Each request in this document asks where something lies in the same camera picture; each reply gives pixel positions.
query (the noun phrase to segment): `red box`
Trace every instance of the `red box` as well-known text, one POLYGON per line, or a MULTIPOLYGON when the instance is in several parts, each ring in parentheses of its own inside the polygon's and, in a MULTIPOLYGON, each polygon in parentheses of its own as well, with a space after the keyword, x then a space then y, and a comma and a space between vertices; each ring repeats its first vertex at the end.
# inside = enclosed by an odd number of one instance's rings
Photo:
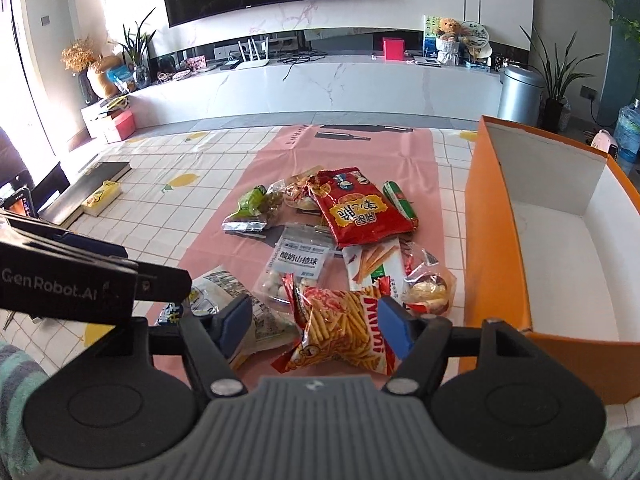
POLYGON ((385 51, 385 60, 404 60, 404 40, 400 38, 382 38, 382 47, 385 51))
POLYGON ((131 110, 118 110, 98 122, 107 142, 120 142, 136 131, 136 121, 131 110))

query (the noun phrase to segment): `blue water bottle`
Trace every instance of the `blue water bottle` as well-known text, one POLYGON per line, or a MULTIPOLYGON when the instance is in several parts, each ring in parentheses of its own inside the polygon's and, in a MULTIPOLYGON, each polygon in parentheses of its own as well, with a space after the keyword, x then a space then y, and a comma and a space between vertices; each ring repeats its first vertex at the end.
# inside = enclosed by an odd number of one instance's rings
POLYGON ((640 100, 635 99, 633 104, 620 108, 618 125, 613 137, 620 147, 618 154, 620 166, 624 168, 634 164, 640 149, 640 100))

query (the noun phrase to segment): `lemon print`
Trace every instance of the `lemon print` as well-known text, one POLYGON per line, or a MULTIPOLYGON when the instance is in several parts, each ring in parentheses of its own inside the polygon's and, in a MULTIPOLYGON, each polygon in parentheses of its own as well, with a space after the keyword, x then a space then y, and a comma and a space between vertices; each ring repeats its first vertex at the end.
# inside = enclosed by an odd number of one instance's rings
POLYGON ((198 176, 193 173, 185 173, 184 175, 180 175, 175 177, 171 182, 167 183, 164 188, 162 188, 162 192, 166 193, 167 191, 171 191, 174 187, 183 187, 188 186, 189 184, 193 184, 198 179, 198 176))
POLYGON ((474 142, 478 138, 478 132, 460 132, 460 137, 474 142))
POLYGON ((84 347, 89 348, 98 339, 109 333, 112 328, 111 325, 88 324, 84 330, 84 347))
POLYGON ((202 137, 204 137, 208 133, 209 132, 195 132, 194 134, 191 134, 189 137, 184 139, 184 142, 191 142, 192 140, 201 139, 202 137))

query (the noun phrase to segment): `open cardboard box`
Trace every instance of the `open cardboard box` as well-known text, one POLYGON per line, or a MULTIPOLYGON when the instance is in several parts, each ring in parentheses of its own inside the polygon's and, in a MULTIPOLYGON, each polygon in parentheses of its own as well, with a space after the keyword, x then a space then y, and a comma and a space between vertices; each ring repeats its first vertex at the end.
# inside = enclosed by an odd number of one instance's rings
POLYGON ((482 118, 466 186, 465 324, 507 321, 606 404, 640 396, 639 211, 606 153, 482 118))

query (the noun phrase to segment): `silver trash can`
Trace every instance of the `silver trash can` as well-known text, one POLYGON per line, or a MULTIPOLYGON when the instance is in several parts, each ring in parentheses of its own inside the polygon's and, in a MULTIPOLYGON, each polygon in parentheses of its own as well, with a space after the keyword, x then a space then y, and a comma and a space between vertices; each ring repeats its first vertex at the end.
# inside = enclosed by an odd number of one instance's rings
POLYGON ((540 114, 540 96, 545 88, 543 77, 531 70, 508 66, 500 74, 502 94, 498 118, 536 126, 540 114))

